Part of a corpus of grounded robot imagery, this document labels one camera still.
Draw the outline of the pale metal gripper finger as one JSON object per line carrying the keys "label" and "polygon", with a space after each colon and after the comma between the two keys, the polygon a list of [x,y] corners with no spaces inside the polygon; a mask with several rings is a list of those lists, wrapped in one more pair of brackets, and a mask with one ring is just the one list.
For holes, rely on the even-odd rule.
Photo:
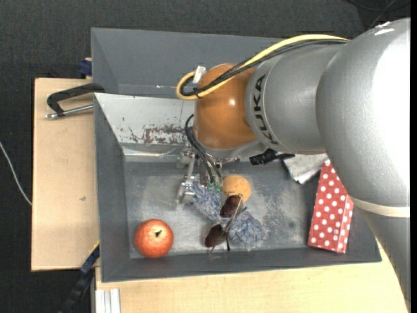
{"label": "pale metal gripper finger", "polygon": [[176,168],[177,169],[193,169],[195,165],[195,153],[194,152],[182,152],[176,161]]}
{"label": "pale metal gripper finger", "polygon": [[185,175],[179,185],[177,198],[175,200],[176,208],[183,208],[192,202],[195,196],[194,185],[198,181],[198,175]]}

